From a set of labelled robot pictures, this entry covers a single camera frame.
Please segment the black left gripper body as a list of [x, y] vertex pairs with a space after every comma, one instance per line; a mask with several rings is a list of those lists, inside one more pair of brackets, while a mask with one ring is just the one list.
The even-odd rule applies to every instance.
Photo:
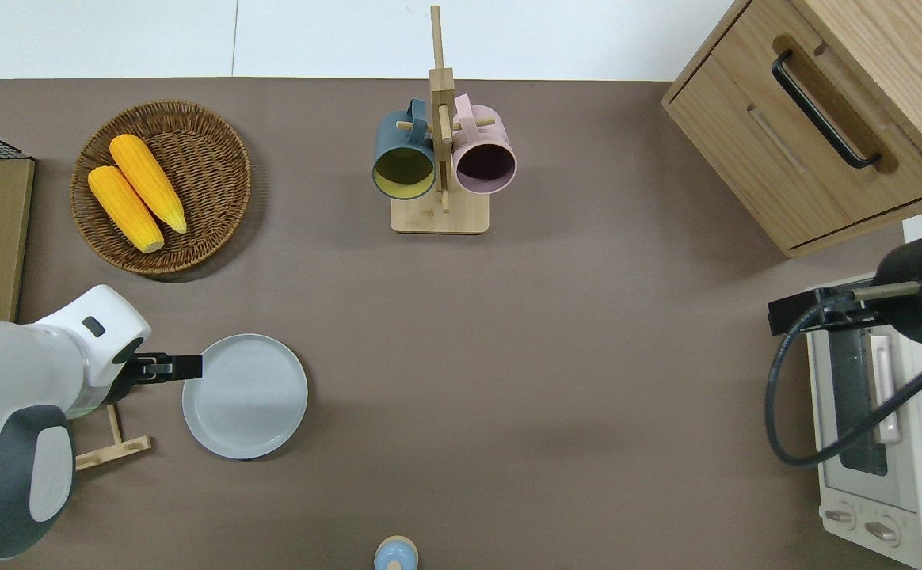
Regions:
[[165, 352], [135, 352], [112, 383], [112, 403], [123, 400], [135, 386], [161, 385], [173, 375], [173, 357]]

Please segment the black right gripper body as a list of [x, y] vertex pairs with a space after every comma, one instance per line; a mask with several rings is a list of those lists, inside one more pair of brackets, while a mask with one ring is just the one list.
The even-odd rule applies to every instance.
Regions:
[[876, 311], [857, 300], [851, 288], [817, 287], [768, 303], [770, 335], [783, 335], [812, 308], [816, 310], [815, 313], [800, 328], [804, 333], [818, 329], [837, 332], [842, 329], [864, 329], [878, 325]]

